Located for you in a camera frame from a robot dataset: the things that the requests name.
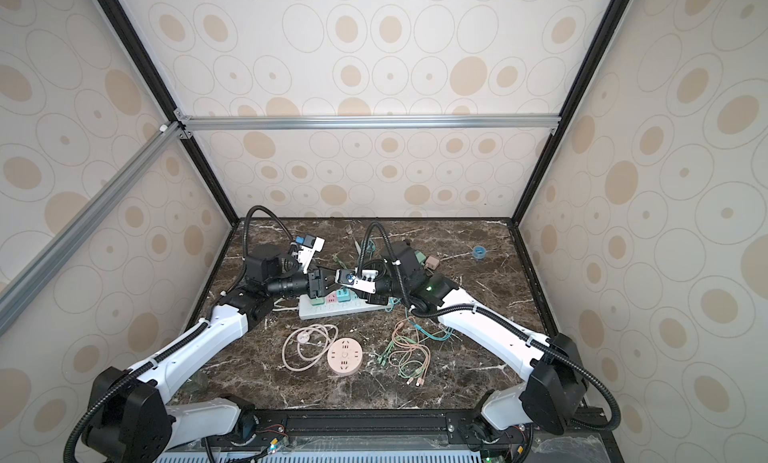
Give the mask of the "pink plug adapter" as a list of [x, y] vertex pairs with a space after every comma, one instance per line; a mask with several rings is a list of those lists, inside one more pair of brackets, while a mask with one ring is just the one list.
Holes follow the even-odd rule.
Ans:
[[440, 265], [440, 260], [435, 256], [429, 256], [424, 263], [424, 267], [428, 270], [436, 270]]

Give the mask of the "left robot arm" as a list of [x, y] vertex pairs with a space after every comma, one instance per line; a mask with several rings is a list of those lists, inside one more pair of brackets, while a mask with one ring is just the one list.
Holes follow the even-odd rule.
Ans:
[[169, 448], [222, 435], [237, 444], [256, 435], [252, 403], [225, 396], [189, 405], [170, 400], [204, 364], [254, 330], [280, 298], [323, 297], [332, 271], [313, 264], [323, 239], [292, 237], [287, 249], [249, 247], [242, 240], [241, 272], [209, 317], [156, 353], [125, 370], [109, 367], [92, 384], [89, 406], [68, 437], [63, 459], [73, 462], [83, 444], [111, 462], [153, 462]]

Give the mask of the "pink round socket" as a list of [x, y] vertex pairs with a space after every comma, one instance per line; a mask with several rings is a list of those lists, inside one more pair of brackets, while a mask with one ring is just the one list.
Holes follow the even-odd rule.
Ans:
[[327, 363], [338, 376], [350, 376], [362, 366], [363, 350], [353, 338], [341, 338], [334, 341], [327, 351]]

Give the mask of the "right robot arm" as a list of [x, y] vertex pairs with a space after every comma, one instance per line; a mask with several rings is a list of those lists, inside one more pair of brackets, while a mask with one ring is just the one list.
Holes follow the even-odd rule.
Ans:
[[479, 419], [486, 430], [503, 432], [533, 424], [555, 435], [570, 424], [593, 431], [613, 431], [622, 421], [620, 405], [608, 387], [582, 364], [575, 343], [559, 333], [548, 337], [527, 329], [483, 305], [457, 282], [420, 262], [407, 240], [393, 242], [382, 223], [366, 228], [362, 249], [374, 234], [383, 240], [383, 269], [372, 276], [365, 253], [339, 284], [373, 302], [400, 299], [415, 318], [436, 321], [482, 346], [520, 378], [520, 384], [490, 392]]

